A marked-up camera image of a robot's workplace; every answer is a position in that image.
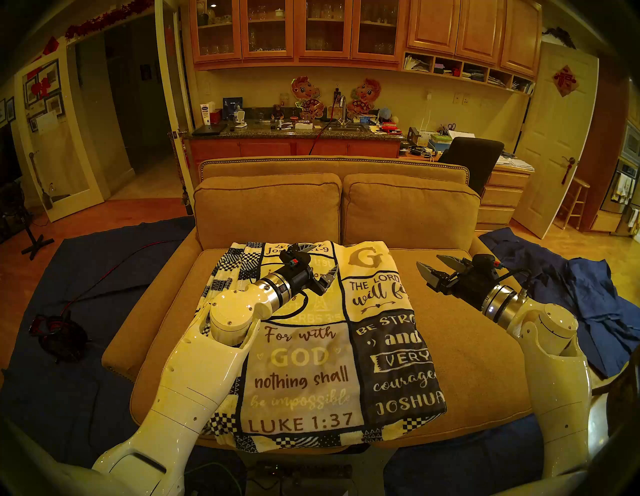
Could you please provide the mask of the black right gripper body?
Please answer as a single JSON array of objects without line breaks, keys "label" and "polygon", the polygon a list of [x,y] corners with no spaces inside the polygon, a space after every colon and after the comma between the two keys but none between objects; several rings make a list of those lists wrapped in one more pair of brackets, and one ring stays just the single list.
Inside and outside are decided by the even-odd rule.
[{"label": "black right gripper body", "polygon": [[454,273],[441,281],[439,290],[442,294],[453,295],[481,311],[487,296],[496,286],[497,279],[496,270],[470,270],[466,273]]}]

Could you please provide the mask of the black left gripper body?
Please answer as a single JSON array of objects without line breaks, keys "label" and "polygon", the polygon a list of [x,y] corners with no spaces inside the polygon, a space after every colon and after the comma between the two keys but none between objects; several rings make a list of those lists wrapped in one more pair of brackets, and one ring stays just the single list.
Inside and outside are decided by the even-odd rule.
[{"label": "black left gripper body", "polygon": [[310,289],[318,296],[328,291],[328,280],[324,276],[316,278],[308,265],[282,266],[282,300],[289,302],[293,297]]}]

